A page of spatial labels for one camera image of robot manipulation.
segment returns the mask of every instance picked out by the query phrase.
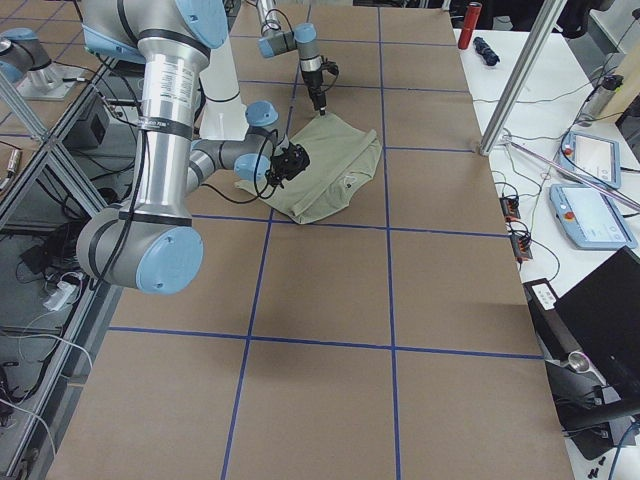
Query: green cloth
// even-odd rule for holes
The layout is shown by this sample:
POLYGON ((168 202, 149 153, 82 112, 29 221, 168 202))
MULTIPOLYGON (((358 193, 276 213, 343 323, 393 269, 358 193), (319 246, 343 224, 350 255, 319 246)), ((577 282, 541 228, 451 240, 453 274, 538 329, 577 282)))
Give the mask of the green cloth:
MULTIPOLYGON (((348 207, 353 194, 373 178, 382 151, 374 130, 356 130, 332 113, 311 120, 291 142, 305 148, 311 164, 264 201, 303 224, 348 207)), ((264 181, 258 185, 262 189, 264 181)), ((236 187, 255 194, 253 182, 242 180, 236 187)))

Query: white cable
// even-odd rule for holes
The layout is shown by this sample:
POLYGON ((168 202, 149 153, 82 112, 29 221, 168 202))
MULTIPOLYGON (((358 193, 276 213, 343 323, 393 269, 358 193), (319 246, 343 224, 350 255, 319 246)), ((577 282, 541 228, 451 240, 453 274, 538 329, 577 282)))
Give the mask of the white cable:
POLYGON ((77 343, 73 343, 70 342, 69 340, 65 340, 62 337, 58 337, 57 335, 51 335, 48 333, 40 333, 40 334, 36 334, 36 335, 25 335, 23 337, 19 337, 19 338, 52 338, 54 340, 58 340, 59 342, 65 343, 67 345, 69 345, 70 347, 74 347, 77 348, 78 350, 80 350, 82 353, 84 353, 87 356, 87 360, 89 362, 89 367, 91 370, 93 370, 93 360, 91 359, 91 354, 89 353, 89 351, 78 345, 77 343))
POLYGON ((21 408, 21 407, 19 407, 17 405, 14 405, 11 402, 7 402, 6 400, 3 400, 2 398, 0 398, 0 403, 4 403, 5 405, 8 405, 11 408, 15 408, 16 410, 24 412, 27 415, 31 415, 33 418, 38 420, 42 424, 44 429, 47 431, 47 437, 49 437, 49 442, 51 442, 51 448, 53 449, 53 457, 55 458, 56 454, 58 453, 58 450, 56 449, 56 443, 53 441, 53 435, 51 434, 51 430, 49 430, 49 425, 47 425, 47 422, 45 422, 44 419, 40 415, 38 415, 37 413, 31 412, 30 410, 25 410, 24 408, 21 408))

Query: red bottle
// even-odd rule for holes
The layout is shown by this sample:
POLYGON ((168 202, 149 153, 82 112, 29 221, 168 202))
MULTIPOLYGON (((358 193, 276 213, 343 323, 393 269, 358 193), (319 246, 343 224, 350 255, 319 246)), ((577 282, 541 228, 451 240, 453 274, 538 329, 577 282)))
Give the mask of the red bottle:
POLYGON ((480 10, 482 10, 482 4, 479 2, 471 2, 467 7, 467 14, 464 16, 464 25, 462 25, 462 32, 460 32, 460 39, 458 40, 458 48, 460 50, 466 50, 469 46, 471 36, 478 23, 480 10))

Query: sticker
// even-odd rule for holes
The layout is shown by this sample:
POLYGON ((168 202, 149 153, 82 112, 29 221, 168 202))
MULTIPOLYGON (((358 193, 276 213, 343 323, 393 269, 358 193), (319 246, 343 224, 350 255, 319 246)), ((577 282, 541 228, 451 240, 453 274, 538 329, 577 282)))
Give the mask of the sticker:
POLYGON ((144 90, 142 100, 179 103, 191 108, 196 76, 193 70, 183 65, 154 60, 147 63, 144 72, 144 90))
POLYGON ((554 305, 556 303, 556 297, 553 295, 553 292, 549 289, 549 286, 546 283, 541 283, 539 285, 533 285, 531 287, 533 293, 538 297, 538 301, 542 305, 542 308, 545 310, 553 310, 554 305))

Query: metal pole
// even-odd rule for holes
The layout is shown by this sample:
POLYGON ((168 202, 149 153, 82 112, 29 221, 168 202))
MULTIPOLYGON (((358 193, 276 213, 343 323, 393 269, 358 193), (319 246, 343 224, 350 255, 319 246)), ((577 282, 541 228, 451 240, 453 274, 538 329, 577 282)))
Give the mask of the metal pole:
POLYGON ((606 195, 607 197, 612 198, 613 200, 615 200, 617 202, 620 202, 625 207, 629 207, 631 210, 634 210, 636 212, 640 212, 640 203, 634 201, 633 199, 628 198, 628 197, 623 197, 616 191, 607 190, 602 185, 599 185, 596 182, 593 182, 591 180, 583 178, 583 177, 577 175, 575 172, 572 172, 571 170, 567 170, 566 168, 558 165, 557 163, 555 163, 555 162, 553 162, 551 160, 547 160, 542 155, 538 155, 537 153, 532 152, 528 148, 525 148, 522 145, 518 145, 517 143, 514 143, 511 140, 506 140, 505 139, 504 142, 507 145, 512 146, 516 150, 519 150, 519 151, 521 151, 523 153, 526 153, 527 155, 530 155, 530 156, 532 156, 534 158, 537 158, 538 160, 546 163, 547 165, 555 168, 559 172, 562 172, 563 174, 565 174, 566 176, 568 176, 571 179, 575 180, 576 182, 580 182, 580 183, 583 183, 585 185, 588 185, 589 187, 591 187, 591 188, 597 190, 598 192, 600 192, 602 195, 606 195))
POLYGON ((481 155, 489 155, 498 141, 502 128, 529 77, 529 73, 531 73, 531 69, 535 65, 566 3, 567 0, 545 0, 542 5, 538 18, 533 24, 527 42, 484 132, 478 149, 481 155))

